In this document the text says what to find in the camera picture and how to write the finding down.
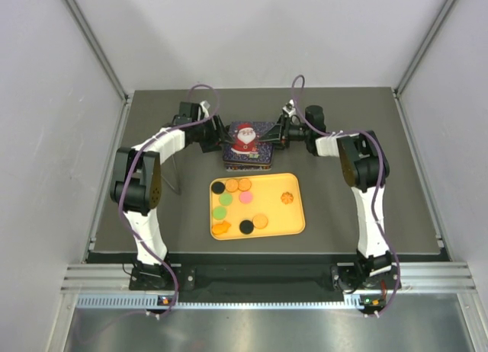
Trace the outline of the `gold tin lid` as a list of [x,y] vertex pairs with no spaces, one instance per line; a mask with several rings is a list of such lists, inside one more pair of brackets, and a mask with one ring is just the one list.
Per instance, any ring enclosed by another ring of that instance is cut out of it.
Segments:
[[233,144],[223,146],[223,158],[259,158],[266,160],[273,157],[273,145],[260,142],[260,137],[274,126],[267,121],[234,121],[229,126]]

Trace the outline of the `square cookie tin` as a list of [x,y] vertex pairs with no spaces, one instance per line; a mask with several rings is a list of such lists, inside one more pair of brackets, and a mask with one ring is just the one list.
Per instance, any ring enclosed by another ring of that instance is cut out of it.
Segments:
[[244,156],[242,158],[223,158],[227,171],[268,171],[272,167],[272,158],[259,159]]

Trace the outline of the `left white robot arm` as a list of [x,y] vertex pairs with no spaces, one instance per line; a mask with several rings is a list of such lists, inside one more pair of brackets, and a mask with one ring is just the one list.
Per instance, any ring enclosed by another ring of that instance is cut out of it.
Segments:
[[207,101],[181,102],[172,122],[140,144],[120,147],[115,154],[110,198],[136,242],[130,274],[131,290],[178,288],[162,240],[157,207],[162,198],[162,164],[193,143],[203,152],[221,149],[230,141],[221,119]]

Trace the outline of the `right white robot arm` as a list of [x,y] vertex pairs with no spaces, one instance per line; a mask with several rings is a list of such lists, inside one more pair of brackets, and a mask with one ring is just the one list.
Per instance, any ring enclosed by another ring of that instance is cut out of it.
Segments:
[[300,112],[290,102],[260,141],[277,149],[304,142],[312,155],[340,160],[343,178],[355,199],[359,236],[354,268],[337,276],[338,287],[346,293],[374,287],[399,265],[384,229],[383,196],[390,169],[374,132],[328,132],[321,106],[310,105]]

